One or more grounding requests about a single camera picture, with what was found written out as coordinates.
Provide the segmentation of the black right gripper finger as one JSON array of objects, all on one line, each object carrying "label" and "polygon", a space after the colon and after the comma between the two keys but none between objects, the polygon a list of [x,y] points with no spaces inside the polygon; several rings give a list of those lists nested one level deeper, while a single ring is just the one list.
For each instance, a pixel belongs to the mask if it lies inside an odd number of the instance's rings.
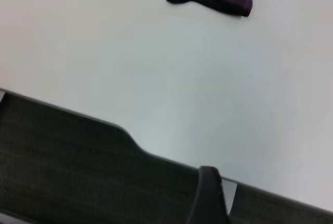
[{"label": "black right gripper finger", "polygon": [[215,167],[199,167],[198,186],[187,223],[230,224],[222,178]]}]

